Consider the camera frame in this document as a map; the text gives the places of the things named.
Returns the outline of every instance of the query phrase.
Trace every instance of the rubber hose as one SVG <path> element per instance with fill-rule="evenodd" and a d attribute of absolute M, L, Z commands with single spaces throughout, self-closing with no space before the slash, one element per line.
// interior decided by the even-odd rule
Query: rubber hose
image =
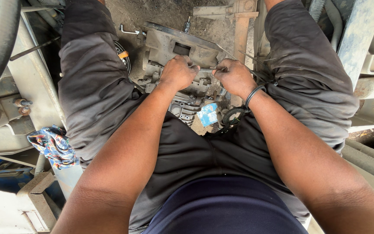
<path fill-rule="evenodd" d="M 50 207 L 50 210 L 52 210 L 53 214 L 55 215 L 56 219 L 59 219 L 59 216 L 61 214 L 61 209 L 59 206 L 53 201 L 53 199 L 46 193 L 46 191 L 43 191 L 43 196 L 47 201 L 47 204 Z"/>
<path fill-rule="evenodd" d="M 343 33 L 343 20 L 339 10 L 331 0 L 326 0 L 324 7 L 334 27 L 333 37 L 331 38 L 331 46 L 333 47 L 334 51 L 337 51 L 337 47 L 340 44 L 340 38 Z"/>
<path fill-rule="evenodd" d="M 325 1 L 326 0 L 312 0 L 311 1 L 309 13 L 316 23 L 318 23 L 322 9 L 324 8 Z"/>
<path fill-rule="evenodd" d="M 60 5 L 59 0 L 38 0 L 41 5 Z"/>
<path fill-rule="evenodd" d="M 28 0 L 28 2 L 33 7 L 41 6 L 40 2 L 37 0 Z M 61 25 L 57 23 L 57 21 L 46 11 L 46 10 L 39 10 L 37 13 L 50 25 L 52 26 L 60 35 L 63 32 L 63 28 Z"/>
<path fill-rule="evenodd" d="M 226 112 L 226 114 L 223 116 L 222 122 L 225 125 L 229 124 L 229 119 L 232 115 L 236 113 L 249 113 L 250 110 L 247 109 L 246 107 L 234 107 Z"/>
<path fill-rule="evenodd" d="M 39 173 L 42 173 L 44 171 L 45 163 L 46 163 L 46 156 L 40 153 L 37 159 L 34 176 L 37 176 Z"/>
<path fill-rule="evenodd" d="M 0 7 L 0 77 L 2 76 L 17 38 L 21 3 L 19 0 L 1 0 Z"/>

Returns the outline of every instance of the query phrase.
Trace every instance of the cloth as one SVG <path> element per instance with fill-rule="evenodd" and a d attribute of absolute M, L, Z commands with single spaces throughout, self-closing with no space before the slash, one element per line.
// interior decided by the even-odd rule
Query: cloth
<path fill-rule="evenodd" d="M 177 189 L 143 234 L 308 234 L 265 184 L 208 177 Z"/>
<path fill-rule="evenodd" d="M 70 146 L 82 168 L 147 97 L 128 81 L 113 44 L 117 36 L 110 18 L 108 9 L 97 0 L 69 0 L 65 10 L 60 50 L 64 77 L 59 82 L 59 98 Z M 278 82 L 277 86 L 267 85 L 267 93 L 340 153 L 351 125 L 348 118 L 359 104 L 330 42 L 300 0 L 275 5 L 267 15 L 265 29 Z M 154 173 L 134 204 L 130 232 L 145 230 L 182 185 L 223 174 L 259 180 L 300 222 L 309 217 L 307 208 L 276 173 L 252 113 L 226 134 L 204 138 L 167 112 Z"/>
<path fill-rule="evenodd" d="M 50 160 L 56 169 L 64 169 L 79 164 L 79 159 L 69 145 L 66 131 L 56 125 L 42 127 L 27 136 L 28 141 Z"/>

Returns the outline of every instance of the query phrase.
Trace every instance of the leg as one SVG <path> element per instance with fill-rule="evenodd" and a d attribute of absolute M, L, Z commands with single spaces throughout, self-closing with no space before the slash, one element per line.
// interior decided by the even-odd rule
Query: leg
<path fill-rule="evenodd" d="M 104 5 L 97 0 L 69 0 L 65 16 L 59 97 L 69 143 L 86 168 L 146 94 L 140 96 L 128 81 L 113 44 L 118 38 L 111 15 Z M 142 150 L 142 139 L 134 147 Z M 220 173 L 209 142 L 168 112 L 155 171 L 135 202 L 129 228 L 142 231 L 140 227 L 181 185 Z"/>
<path fill-rule="evenodd" d="M 356 112 L 358 101 L 329 41 L 299 0 L 274 6 L 265 29 L 278 82 L 277 86 L 267 85 L 267 93 L 340 153 L 351 124 L 348 118 Z M 211 142 L 224 173 L 267 183 L 299 220 L 307 217 L 308 210 L 275 172 L 252 114 L 244 116 L 235 130 Z"/>

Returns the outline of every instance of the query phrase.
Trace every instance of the person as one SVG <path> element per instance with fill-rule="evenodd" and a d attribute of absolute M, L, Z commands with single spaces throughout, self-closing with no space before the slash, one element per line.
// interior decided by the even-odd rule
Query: person
<path fill-rule="evenodd" d="M 277 86 L 223 135 L 168 111 L 200 67 L 175 56 L 140 94 L 116 54 L 103 0 L 68 0 L 59 97 L 84 173 L 52 233 L 374 233 L 374 190 L 340 155 L 358 109 L 350 78 L 300 0 L 265 0 Z M 246 100 L 257 84 L 222 60 L 214 76 Z"/>

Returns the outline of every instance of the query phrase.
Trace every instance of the concrete floor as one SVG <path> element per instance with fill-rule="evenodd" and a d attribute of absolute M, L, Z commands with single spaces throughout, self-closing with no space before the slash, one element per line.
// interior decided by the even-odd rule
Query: concrete floor
<path fill-rule="evenodd" d="M 193 7 L 199 6 L 223 6 L 227 5 L 227 0 L 106 0 L 106 7 L 112 14 L 116 30 L 119 36 L 119 43 L 129 52 L 132 71 L 130 78 L 137 81 L 142 78 L 142 61 L 146 46 L 138 46 L 136 35 L 122 33 L 118 30 L 120 24 L 123 24 L 126 31 L 135 31 L 143 29 L 144 21 L 161 24 L 166 27 L 182 30 L 184 22 L 191 16 L 190 34 L 202 39 L 218 43 L 226 50 L 233 53 L 234 42 L 234 22 L 228 19 L 224 21 L 193 17 Z M 253 20 L 249 24 L 247 53 L 253 55 Z M 221 54 L 218 59 L 227 57 Z M 252 60 L 247 58 L 246 65 L 253 67 Z M 209 94 L 220 86 L 220 82 L 212 77 L 212 86 Z M 203 127 L 196 118 L 192 129 L 200 135 L 206 131 L 215 132 L 218 125 Z"/>

